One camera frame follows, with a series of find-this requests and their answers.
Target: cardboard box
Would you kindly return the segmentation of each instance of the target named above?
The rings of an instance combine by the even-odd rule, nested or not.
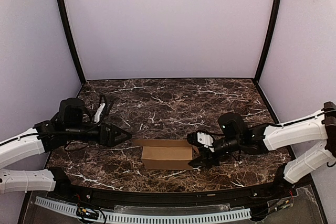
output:
[[[133,145],[143,146],[141,161],[146,169],[191,170],[193,147],[187,140],[138,139]]]

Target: black cable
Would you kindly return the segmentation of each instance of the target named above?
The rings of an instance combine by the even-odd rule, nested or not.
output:
[[[105,97],[105,95],[101,95],[100,96],[100,99],[99,99],[99,104],[101,103],[102,99],[104,99],[104,102],[105,102],[105,107],[104,107],[104,110],[103,110],[103,113],[101,114],[101,118],[99,119],[99,121],[94,125],[92,126],[91,128],[89,128],[88,130],[86,131],[83,131],[81,132],[82,134],[85,134],[85,133],[88,133],[92,130],[94,130],[95,128],[97,128],[98,126],[100,126],[100,124],[103,122],[104,118],[106,117],[107,113],[110,112],[112,106],[113,106],[113,102],[109,105],[108,104],[108,101],[107,101],[107,98]],[[73,149],[73,150],[68,150],[67,147],[71,144],[72,140],[70,140],[64,147],[64,151],[65,152],[76,152],[76,151],[81,151],[83,149],[85,149],[86,147],[89,146],[89,144],[87,144],[86,146],[83,146],[83,147],[80,147],[80,148],[77,148],[77,149]]]
[[[258,217],[258,218],[264,218],[266,216],[269,216],[270,214],[273,214],[274,212],[279,212],[285,208],[281,208],[282,206],[288,204],[288,201],[284,201],[281,205],[279,205],[278,207],[276,207],[275,209],[273,209],[272,211],[266,213],[266,214],[263,214],[263,215],[253,215],[253,217]]]
[[[40,133],[29,133],[29,134],[25,134],[25,135],[22,135],[22,136],[18,136],[18,137],[14,137],[12,139],[9,139],[7,141],[4,141],[4,142],[1,142],[0,143],[0,146],[3,146],[5,144],[8,144],[10,142],[13,142],[15,140],[18,140],[18,139],[21,139],[21,138],[25,138],[25,137],[28,137],[28,136],[48,136],[48,135],[84,135],[92,130],[94,130],[96,127],[98,127],[104,120],[106,114],[111,110],[112,106],[113,106],[113,102],[108,105],[108,102],[107,102],[107,98],[105,97],[105,95],[101,95],[101,97],[104,99],[104,102],[106,104],[106,109],[103,111],[102,115],[101,115],[101,118],[100,120],[94,125],[92,126],[91,128],[85,130],[85,131],[82,131],[82,132],[67,132],[67,131],[57,131],[57,132],[40,132]]]
[[[312,115],[312,116],[310,116],[310,117],[308,117],[308,118],[304,118],[304,119],[300,119],[300,120],[292,121],[292,122],[285,123],[285,124],[268,123],[268,125],[270,125],[270,126],[274,126],[274,127],[286,127],[286,126],[290,126],[290,125],[292,125],[292,124],[301,123],[301,122],[304,122],[304,121],[307,121],[307,120],[310,120],[310,119],[314,119],[315,117],[319,117],[319,116],[322,116],[322,115],[325,115],[325,114],[328,114],[328,113],[331,113],[331,112],[336,112],[336,110],[323,111],[323,112],[320,113],[320,114]]]
[[[262,199],[269,199],[271,200],[272,198],[274,198],[274,196],[276,195],[276,193],[269,195],[269,196],[263,196],[263,197],[254,197],[254,196],[249,196],[250,199],[254,199],[254,200],[262,200]]]
[[[257,214],[254,214],[253,217],[258,217],[259,214],[262,214],[263,212],[269,210],[271,207],[275,206],[277,203],[279,203],[282,199],[278,199],[276,202],[274,202],[273,204],[271,204],[269,207],[267,207],[266,209],[264,209],[263,211],[260,211]]]
[[[67,147],[70,145],[70,143],[71,143],[71,141],[68,143],[68,144],[66,144],[65,146],[64,146],[64,151],[66,151],[66,152],[76,152],[76,151],[81,151],[81,150],[84,150],[86,147],[88,147],[89,146],[89,144],[87,144],[87,145],[85,145],[85,146],[82,146],[82,147],[79,147],[79,148],[77,148],[77,149],[67,149]]]
[[[228,153],[229,156],[233,157],[235,161],[240,161],[241,150],[239,150],[238,157],[235,157],[232,153]]]
[[[223,133],[212,133],[212,132],[203,131],[203,130],[196,131],[196,133],[197,133],[197,132],[205,133],[205,134],[208,134],[208,135],[210,135],[210,136],[224,136]]]
[[[336,165],[336,161],[332,165],[329,165],[329,162],[327,162],[327,167],[329,167],[329,168],[334,167],[335,165]]]
[[[62,196],[62,195],[57,194],[57,193],[54,193],[54,194],[55,194],[56,196],[60,197],[60,198],[65,199],[66,201],[70,201],[70,200],[72,200],[72,198],[74,197],[74,195],[73,195],[71,199],[68,199],[68,198],[66,198],[66,197],[64,197],[64,196]],[[91,206],[91,207],[95,207],[95,208],[97,208],[97,209],[101,212],[101,214],[103,215],[103,217],[104,217],[104,223],[103,223],[103,224],[106,224],[106,221],[107,221],[106,215],[104,214],[104,212],[101,210],[100,207],[97,207],[97,206],[95,206],[95,205],[93,205],[93,204],[91,204],[91,203],[88,203],[88,202],[83,202],[83,201],[81,201],[79,198],[78,198],[78,200],[76,200],[76,201],[77,201],[77,206],[78,206],[78,203],[80,202],[80,203],[83,203],[83,204],[87,204],[87,205],[89,205],[89,206]]]
[[[86,219],[84,219],[84,217],[80,217],[80,219],[78,219],[78,216],[77,216],[77,220],[79,220],[79,222],[84,223],[84,224],[93,224],[93,223],[95,223],[95,221],[86,220]]]

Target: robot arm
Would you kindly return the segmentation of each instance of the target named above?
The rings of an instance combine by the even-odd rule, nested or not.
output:
[[[224,138],[215,140],[211,133],[202,131],[187,136],[188,142],[201,152],[190,165],[209,167],[219,165],[220,156],[234,151],[262,154],[291,144],[320,140],[297,159],[279,167],[274,183],[291,186],[321,165],[336,160],[336,105],[332,102],[325,103],[314,114],[283,124],[248,128],[235,113],[222,115],[218,123]]]
[[[52,191],[58,182],[69,182],[60,168],[38,171],[3,169],[21,159],[67,146],[72,140],[95,141],[113,147],[130,139],[132,135],[127,131],[113,124],[102,123],[112,103],[103,95],[99,103],[92,123],[84,102],[69,98],[61,101],[59,112],[50,121],[38,123],[22,134],[0,142],[0,194],[28,190]],[[83,113],[89,116],[90,122],[83,122]]]

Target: marble tabletop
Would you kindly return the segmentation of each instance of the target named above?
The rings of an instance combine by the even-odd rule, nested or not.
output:
[[[98,107],[99,95],[114,98],[106,122],[133,134],[133,139],[185,139],[187,133],[220,133],[220,115],[236,112],[248,126],[272,122],[250,79],[136,79],[88,81],[79,98],[89,110]],[[73,142],[69,148],[84,144]],[[290,161],[286,148],[264,155],[242,154],[221,160],[211,169],[147,170],[142,147],[132,140],[113,148],[89,143],[87,148],[54,150],[47,167],[62,167],[74,185],[140,192],[192,192],[230,189],[271,182],[282,163]]]

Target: light purple wall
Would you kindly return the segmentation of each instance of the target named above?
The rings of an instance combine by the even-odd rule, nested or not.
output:
[[[272,0],[66,0],[88,79],[253,77]]]
[[[50,119],[80,88],[56,0],[0,0],[0,140]],[[12,169],[41,169],[46,155]],[[0,195],[0,223],[17,223],[24,193]]]
[[[336,0],[281,0],[260,85],[282,122],[336,103]],[[294,151],[301,155],[311,145]],[[312,175],[329,223],[336,223],[336,169]]]

